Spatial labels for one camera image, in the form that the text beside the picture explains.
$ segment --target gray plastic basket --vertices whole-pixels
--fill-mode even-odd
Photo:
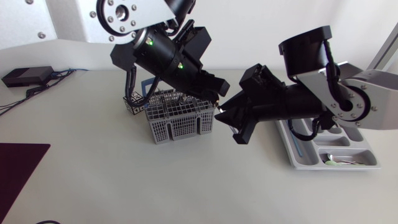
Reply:
[[[209,101],[166,90],[154,93],[145,112],[155,143],[162,144],[170,137],[179,140],[210,133],[214,110]]]

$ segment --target table surface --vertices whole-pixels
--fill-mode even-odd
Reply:
[[[210,72],[231,84],[226,98],[239,91],[243,70]],[[0,142],[52,145],[4,224],[396,223],[398,131],[362,131],[380,170],[297,171],[273,122],[247,146],[217,121],[211,134],[155,145],[145,114],[123,103],[124,81],[76,72],[0,117]],[[0,105],[25,90],[0,85]]]

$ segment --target black cable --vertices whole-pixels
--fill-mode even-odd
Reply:
[[[51,87],[57,85],[57,84],[60,83],[63,79],[65,79],[66,77],[68,77],[69,75],[71,75],[71,74],[72,74],[73,72],[75,72],[75,71],[76,71],[76,70],[66,70],[66,71],[63,71],[63,72],[67,72],[67,73],[66,73],[65,75],[59,76],[59,79],[58,79],[55,83],[53,83],[53,84],[51,84],[51,85],[46,85],[46,88],[45,88],[45,89],[40,90],[40,91],[37,91],[37,92],[31,94],[30,96],[24,98],[23,100],[19,100],[19,101],[13,102],[13,103],[10,103],[10,104],[8,104],[8,105],[0,106],[0,107],[3,107],[3,108],[0,109],[0,111],[5,110],[5,111],[3,111],[2,113],[0,113],[0,116],[4,115],[5,113],[7,113],[7,112],[10,111],[11,109],[15,108],[16,106],[20,105],[21,103],[23,103],[23,102],[25,102],[25,101],[31,99],[32,97],[34,97],[34,96],[36,96],[36,95],[38,95],[38,94],[40,94],[40,93],[42,93],[42,92],[44,92],[44,91],[50,89]]]
[[[338,84],[340,80],[340,69],[337,65],[335,65],[333,56],[331,55],[329,42],[325,40],[323,44],[325,46],[326,57],[329,61],[329,63],[326,65],[326,77],[328,80],[330,94],[332,95],[333,99],[337,101],[342,110],[349,111],[352,107],[350,106],[349,101],[344,98]]]
[[[169,37],[172,37],[172,36],[178,34],[179,31],[180,31],[180,27],[174,29],[173,32],[171,32],[171,33],[168,32],[167,35],[168,35]]]
[[[154,82],[152,83],[152,86],[150,86],[148,94],[142,99],[142,101],[135,103],[131,100],[131,93],[134,90],[134,86],[136,84],[136,75],[137,75],[137,67],[133,66],[131,71],[126,73],[126,87],[124,89],[125,99],[127,103],[129,104],[129,106],[135,108],[144,106],[149,102],[150,97],[156,91],[157,85],[159,84],[160,81],[160,77],[156,76]]]
[[[297,81],[295,78],[293,78],[293,77],[290,77],[290,76],[289,76],[289,79],[290,79],[290,81],[292,81],[292,82],[294,82],[294,83],[298,83],[298,81]]]
[[[320,124],[320,122],[319,122],[319,119],[318,119],[318,118],[315,118],[315,119],[312,121],[312,134],[311,134],[310,136],[306,136],[306,135],[300,134],[300,133],[298,133],[298,132],[296,132],[296,131],[294,130],[293,122],[292,122],[291,119],[287,120],[287,125],[289,126],[289,129],[290,129],[290,131],[292,132],[292,134],[293,134],[297,139],[299,139],[299,140],[301,140],[301,141],[311,141],[311,140],[313,140],[313,139],[318,135],[319,127],[321,126],[321,124]]]
[[[47,220],[47,221],[42,221],[36,224],[60,224],[59,222],[52,221],[52,220]]]

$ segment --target cable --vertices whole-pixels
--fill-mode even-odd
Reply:
[[[329,61],[329,63],[326,65],[326,76],[330,94],[332,95],[333,99],[337,101],[342,110],[349,111],[352,109],[352,104],[350,104],[350,102],[344,98],[338,84],[340,80],[340,69],[337,65],[335,65],[333,56],[331,55],[329,42],[325,40],[323,44],[325,46],[326,57]]]
[[[291,119],[287,120],[287,124],[289,125],[289,129],[290,129],[290,131],[292,132],[292,134],[293,134],[297,139],[299,139],[299,140],[301,140],[301,141],[311,141],[311,140],[313,140],[313,139],[318,135],[319,127],[321,126],[321,124],[320,124],[320,122],[319,122],[319,119],[318,119],[318,118],[315,118],[315,119],[312,121],[312,134],[311,134],[310,136],[306,136],[306,135],[297,133],[297,132],[294,130],[293,122],[292,122]]]
[[[66,77],[68,77],[69,75],[71,75],[73,72],[75,72],[75,71],[77,71],[77,70],[84,70],[84,71],[87,71],[87,70],[85,70],[85,69],[80,69],[80,68],[79,68],[79,69],[68,69],[68,70],[64,70],[64,71],[61,71],[61,72],[53,72],[53,74],[55,74],[54,77],[57,77],[57,78],[58,78],[58,80],[57,80],[55,83],[53,83],[53,84],[51,84],[51,85],[46,85],[46,87],[45,87],[43,90],[33,92],[33,93],[31,93],[29,96],[27,96],[26,98],[24,98],[23,100],[19,100],[19,101],[13,102],[13,103],[10,103],[10,104],[8,104],[8,105],[0,106],[0,111],[4,110],[3,112],[0,113],[0,116],[4,115],[5,113],[7,113],[7,112],[10,111],[11,109],[15,108],[16,106],[20,105],[21,103],[23,103],[23,102],[25,102],[25,101],[31,99],[32,97],[34,97],[34,96],[36,96],[36,95],[38,95],[38,94],[40,94],[40,93],[42,93],[42,92],[44,92],[44,91],[50,89],[51,87],[57,85],[57,84],[60,83],[63,79],[65,79]]]
[[[157,85],[160,81],[160,77],[156,76],[152,86],[150,86],[148,94],[142,99],[142,101],[135,103],[131,101],[131,93],[134,90],[134,86],[136,84],[136,75],[137,75],[137,67],[134,65],[131,71],[126,73],[126,87],[124,89],[125,99],[127,103],[129,104],[129,106],[135,108],[144,106],[149,102],[149,99],[151,98],[152,94],[154,94]]]

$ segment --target power adapter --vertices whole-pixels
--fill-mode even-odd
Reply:
[[[8,73],[1,80],[7,87],[19,87],[29,85],[46,85],[51,80],[54,72],[51,66],[17,68]]]

